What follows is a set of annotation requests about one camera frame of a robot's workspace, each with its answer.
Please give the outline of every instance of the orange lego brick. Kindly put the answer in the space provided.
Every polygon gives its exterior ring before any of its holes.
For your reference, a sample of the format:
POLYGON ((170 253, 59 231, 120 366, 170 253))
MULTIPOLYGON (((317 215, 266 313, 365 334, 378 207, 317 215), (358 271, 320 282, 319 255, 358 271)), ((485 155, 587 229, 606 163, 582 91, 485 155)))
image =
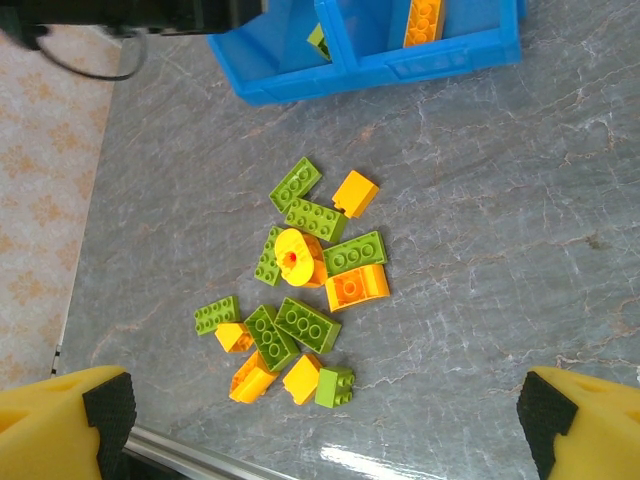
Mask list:
POLYGON ((322 364, 311 353, 305 353, 283 379, 284 389, 296 405, 304 405, 316 393, 322 364))
POLYGON ((390 295, 382 265, 365 265, 331 277, 326 289, 332 312, 390 295))
POLYGON ((351 170, 332 200, 336 210, 343 210, 347 218, 359 217, 380 189, 368 178, 351 170))
POLYGON ((253 345, 253 338, 244 323, 221 323, 215 335, 227 353, 246 352, 253 345))
POLYGON ((278 372, 271 373, 260 352, 256 351, 233 376, 229 398, 240 403, 253 403, 264 395, 277 377, 278 372))
POLYGON ((440 40, 444 17, 444 0, 411 0, 404 47, 440 40))

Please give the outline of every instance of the marble countertop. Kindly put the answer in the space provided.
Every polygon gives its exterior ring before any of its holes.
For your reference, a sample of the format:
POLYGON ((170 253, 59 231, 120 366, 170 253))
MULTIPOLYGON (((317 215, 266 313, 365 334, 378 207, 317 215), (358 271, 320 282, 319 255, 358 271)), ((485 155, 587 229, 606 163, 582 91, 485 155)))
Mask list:
MULTIPOLYGON (((300 479, 537 478, 515 403, 528 368, 638 386, 640 7, 531 2, 523 63, 253 109, 202 38, 154 39, 116 87, 61 370, 121 364, 142 425, 300 479), (393 295, 335 315, 353 401, 298 407, 281 382, 228 399, 244 355, 193 311, 285 295, 253 270, 268 194, 301 157, 330 205, 381 187, 343 238, 379 229, 393 295)), ((125 62, 135 52, 125 49, 125 62)))

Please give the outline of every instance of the black cable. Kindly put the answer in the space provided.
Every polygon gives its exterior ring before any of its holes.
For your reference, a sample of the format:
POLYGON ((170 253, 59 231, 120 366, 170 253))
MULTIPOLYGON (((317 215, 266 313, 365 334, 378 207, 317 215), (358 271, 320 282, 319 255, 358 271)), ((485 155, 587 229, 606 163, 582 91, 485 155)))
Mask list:
POLYGON ((84 70, 80 70, 76 67, 69 65, 61 60, 59 60, 51 51, 42 44, 41 41, 37 41, 38 47, 40 48, 40 53, 42 56, 46 58, 49 62, 54 65, 66 70, 68 72, 74 73, 76 75, 80 75, 81 77, 88 78, 90 80, 101 80, 103 82, 122 82, 124 80, 129 80, 136 73, 142 69, 144 62, 147 60, 147 37, 140 30, 135 30, 135 38, 138 40, 140 45, 140 55, 138 56, 138 63, 134 67, 134 69, 125 74, 125 75, 116 75, 116 76, 107 76, 107 75, 96 75, 94 73, 85 72, 84 70))

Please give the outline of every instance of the lego stud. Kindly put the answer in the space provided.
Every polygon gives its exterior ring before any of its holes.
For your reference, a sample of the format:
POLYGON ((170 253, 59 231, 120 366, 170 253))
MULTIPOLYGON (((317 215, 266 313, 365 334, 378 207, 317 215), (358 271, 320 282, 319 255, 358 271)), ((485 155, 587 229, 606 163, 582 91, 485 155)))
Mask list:
POLYGON ((322 329, 318 325, 309 327, 309 336, 312 340, 318 340, 322 336, 322 329))
POLYGON ((363 245, 362 250, 360 251, 360 253, 362 253, 362 256, 365 258, 369 258, 373 256, 375 252, 376 252, 375 247, 370 243, 363 245))
POLYGON ((299 318, 297 326, 298 330, 300 330, 300 333, 303 333, 309 328, 309 320, 304 317, 299 318))
POLYGON ((362 286, 359 283, 356 283, 352 280, 347 280, 342 285, 342 291, 347 297, 357 297, 360 296, 362 290, 362 286))
POLYGON ((284 202, 291 200, 291 190, 283 190, 280 192, 280 200, 284 202))
POLYGON ((351 387, 353 385, 353 382, 356 381, 356 377, 355 375, 348 375, 346 377, 339 377, 338 378, 338 386, 340 387, 351 387))
POLYGON ((263 319, 259 318, 256 320, 255 326, 257 331, 263 332, 264 329, 267 328, 267 323, 263 319))
POLYGON ((292 269, 295 268, 297 260, 298 257, 296 256, 295 252, 287 252, 284 255, 284 260, 282 263, 286 268, 292 269))
POLYGON ((289 310, 284 318, 287 320, 287 323, 294 325, 298 321, 298 314, 293 310, 289 310))

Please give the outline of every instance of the metal rod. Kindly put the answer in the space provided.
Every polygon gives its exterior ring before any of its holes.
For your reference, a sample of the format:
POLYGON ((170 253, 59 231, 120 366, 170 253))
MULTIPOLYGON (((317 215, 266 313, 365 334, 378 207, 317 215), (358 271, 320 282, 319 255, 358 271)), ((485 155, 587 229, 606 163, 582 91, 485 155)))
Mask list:
POLYGON ((227 455, 176 442, 141 427, 133 427, 131 430, 126 450, 192 480, 295 480, 227 455))

